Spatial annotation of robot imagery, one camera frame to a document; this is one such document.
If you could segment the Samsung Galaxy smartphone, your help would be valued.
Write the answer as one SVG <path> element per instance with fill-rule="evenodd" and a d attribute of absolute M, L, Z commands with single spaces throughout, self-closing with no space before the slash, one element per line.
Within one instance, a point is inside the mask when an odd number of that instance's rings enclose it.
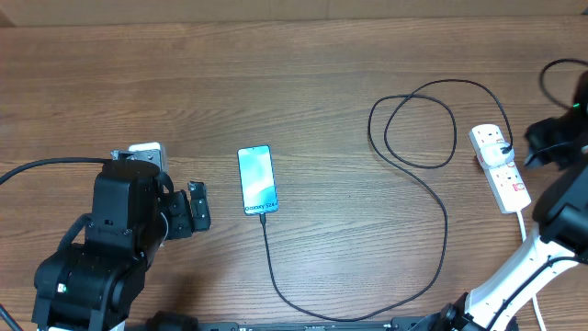
<path fill-rule="evenodd" d="M 268 145 L 242 148 L 238 164 L 246 215 L 265 214 L 279 209 L 271 150 Z"/>

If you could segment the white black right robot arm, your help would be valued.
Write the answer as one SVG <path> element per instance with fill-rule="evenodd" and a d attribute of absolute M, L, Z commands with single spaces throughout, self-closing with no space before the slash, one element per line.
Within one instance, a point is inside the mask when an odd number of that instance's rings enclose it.
<path fill-rule="evenodd" d="M 479 287 L 414 325 L 416 330 L 513 330 L 515 315 L 570 268 L 587 262 L 587 76 L 559 118 L 527 128 L 527 168 L 562 172 L 539 197 L 523 243 Z"/>

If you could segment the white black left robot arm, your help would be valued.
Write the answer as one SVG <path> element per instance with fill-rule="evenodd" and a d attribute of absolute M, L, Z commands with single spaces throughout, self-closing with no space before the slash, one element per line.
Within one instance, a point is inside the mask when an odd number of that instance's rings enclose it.
<path fill-rule="evenodd" d="M 40 330 L 112 330 L 132 302 L 166 240 L 207 231 L 206 186 L 175 190 L 157 165 L 106 162 L 94 185 L 92 210 L 81 215 L 38 267 L 32 321 Z"/>

